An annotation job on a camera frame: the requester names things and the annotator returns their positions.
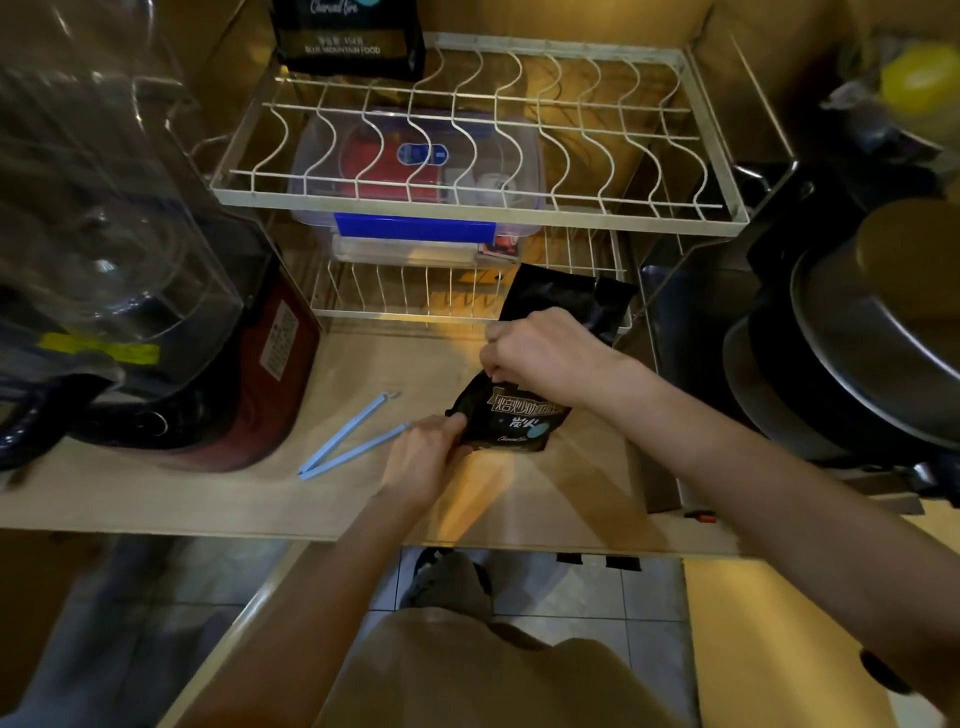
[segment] black handle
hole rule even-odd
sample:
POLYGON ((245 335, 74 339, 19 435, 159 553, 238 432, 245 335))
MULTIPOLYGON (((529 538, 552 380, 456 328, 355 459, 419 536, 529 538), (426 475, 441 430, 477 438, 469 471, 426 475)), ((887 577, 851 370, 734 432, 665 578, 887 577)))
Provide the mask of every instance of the black handle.
POLYGON ((22 468, 49 451, 111 383, 101 376, 70 375, 31 392, 0 425, 0 472, 22 468))

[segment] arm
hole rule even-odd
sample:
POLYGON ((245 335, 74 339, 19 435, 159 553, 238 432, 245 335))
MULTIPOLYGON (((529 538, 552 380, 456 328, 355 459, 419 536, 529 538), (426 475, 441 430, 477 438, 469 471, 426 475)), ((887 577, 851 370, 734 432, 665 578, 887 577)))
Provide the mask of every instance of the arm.
POLYGON ((488 339, 481 360, 494 381, 610 422, 948 711, 960 694, 960 555, 603 346, 559 308, 492 324, 488 339))
POLYGON ((183 728, 313 724, 387 562, 470 452, 456 447, 466 424, 463 415, 432 417, 400 436, 380 491, 334 547, 307 548, 183 728))

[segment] wrist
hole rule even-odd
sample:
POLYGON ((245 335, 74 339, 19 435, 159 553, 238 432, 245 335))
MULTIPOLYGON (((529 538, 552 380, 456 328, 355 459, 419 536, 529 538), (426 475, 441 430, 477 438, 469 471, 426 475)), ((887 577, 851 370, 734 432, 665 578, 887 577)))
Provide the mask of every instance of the wrist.
POLYGON ((599 415, 616 407, 624 397, 642 392, 657 375, 641 362, 613 349, 597 362, 594 376, 587 382, 584 406, 599 415))
POLYGON ((403 483, 385 478, 380 482, 380 490, 376 492, 374 498, 402 518, 416 522, 433 507, 436 501, 423 502, 422 497, 411 493, 412 490, 403 483))

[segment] leg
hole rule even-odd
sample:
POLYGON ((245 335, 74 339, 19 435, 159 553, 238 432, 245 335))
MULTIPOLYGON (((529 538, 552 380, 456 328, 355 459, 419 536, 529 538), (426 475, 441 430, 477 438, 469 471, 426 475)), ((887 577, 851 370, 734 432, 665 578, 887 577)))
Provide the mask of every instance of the leg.
POLYGON ((482 622, 493 617, 492 599, 477 567, 457 551, 442 554, 436 563, 414 574, 410 588, 400 599, 400 609, 413 607, 442 607, 482 622))

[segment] hand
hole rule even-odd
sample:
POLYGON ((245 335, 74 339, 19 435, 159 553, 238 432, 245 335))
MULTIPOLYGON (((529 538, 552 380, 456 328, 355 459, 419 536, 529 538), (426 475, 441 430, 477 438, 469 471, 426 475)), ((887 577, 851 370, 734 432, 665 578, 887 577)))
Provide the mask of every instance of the hand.
POLYGON ((461 413, 434 415, 410 425, 390 448, 383 473, 383 488, 402 496, 411 505, 427 510, 441 496, 460 461, 472 448, 458 447, 467 426, 461 413))
POLYGON ((625 358, 562 308, 487 326, 480 363, 494 383, 511 381, 568 407, 589 406, 589 386, 625 358))

